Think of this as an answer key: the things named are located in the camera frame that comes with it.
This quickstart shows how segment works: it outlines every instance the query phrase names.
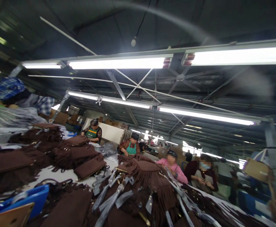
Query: hair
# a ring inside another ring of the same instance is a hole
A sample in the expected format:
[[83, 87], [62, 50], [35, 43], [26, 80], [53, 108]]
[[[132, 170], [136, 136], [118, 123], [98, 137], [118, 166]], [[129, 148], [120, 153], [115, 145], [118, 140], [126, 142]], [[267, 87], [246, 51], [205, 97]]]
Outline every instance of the hair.
[[206, 162], [212, 163], [212, 157], [207, 154], [201, 154], [200, 160], [205, 160]]
[[99, 123], [98, 120], [99, 120], [99, 118], [91, 120], [91, 126], [97, 126]]
[[173, 150], [169, 150], [166, 155], [171, 155], [172, 157], [176, 158], [176, 160], [178, 159], [178, 155], [176, 152], [174, 152]]
[[133, 133], [131, 138], [133, 138], [134, 140], [138, 140], [139, 139], [139, 135], [136, 133]]

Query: hanging wire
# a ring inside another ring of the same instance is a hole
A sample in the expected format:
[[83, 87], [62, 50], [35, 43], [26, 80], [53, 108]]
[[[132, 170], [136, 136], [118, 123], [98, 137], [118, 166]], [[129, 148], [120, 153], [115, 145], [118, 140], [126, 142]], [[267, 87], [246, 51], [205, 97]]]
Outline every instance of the hanging wire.
[[149, 0], [149, 3], [148, 3], [148, 6], [147, 6], [147, 9], [146, 9], [146, 11], [145, 11], [145, 13], [144, 13], [143, 19], [142, 19], [141, 24], [140, 24], [140, 26], [139, 26], [139, 28], [138, 28], [138, 31], [137, 31], [137, 35], [136, 35], [136, 37], [138, 37], [138, 34], [139, 34], [140, 28], [141, 28], [141, 26], [142, 26], [142, 24], [143, 24], [143, 21], [144, 21], [145, 15], [146, 15], [146, 13], [147, 13], [147, 11], [148, 11], [148, 8], [149, 8], [149, 6], [150, 6], [150, 2], [151, 2], [151, 0]]

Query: light bulb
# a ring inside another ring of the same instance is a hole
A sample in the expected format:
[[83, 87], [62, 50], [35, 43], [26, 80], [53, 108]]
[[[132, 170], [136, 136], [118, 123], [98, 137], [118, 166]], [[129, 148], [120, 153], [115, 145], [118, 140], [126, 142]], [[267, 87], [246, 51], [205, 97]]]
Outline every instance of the light bulb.
[[136, 45], [136, 36], [132, 39], [131, 45], [132, 47], [134, 47]]

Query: hand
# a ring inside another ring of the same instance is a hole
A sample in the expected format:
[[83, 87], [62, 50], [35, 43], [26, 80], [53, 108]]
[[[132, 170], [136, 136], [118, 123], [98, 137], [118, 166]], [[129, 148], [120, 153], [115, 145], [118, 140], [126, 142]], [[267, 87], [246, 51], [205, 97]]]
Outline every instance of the hand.
[[202, 178], [200, 178], [200, 177], [198, 177], [197, 181], [198, 181], [200, 184], [202, 184], [202, 185], [205, 185], [205, 184], [206, 184], [205, 181], [204, 181], [204, 179], [202, 179]]

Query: face mask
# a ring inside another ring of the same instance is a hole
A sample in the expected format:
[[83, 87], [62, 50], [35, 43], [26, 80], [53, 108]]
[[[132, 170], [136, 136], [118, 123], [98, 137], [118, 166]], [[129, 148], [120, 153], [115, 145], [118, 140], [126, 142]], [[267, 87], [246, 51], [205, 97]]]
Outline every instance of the face mask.
[[203, 162], [201, 162], [201, 167], [202, 167], [203, 169], [210, 169], [210, 166], [204, 164]]

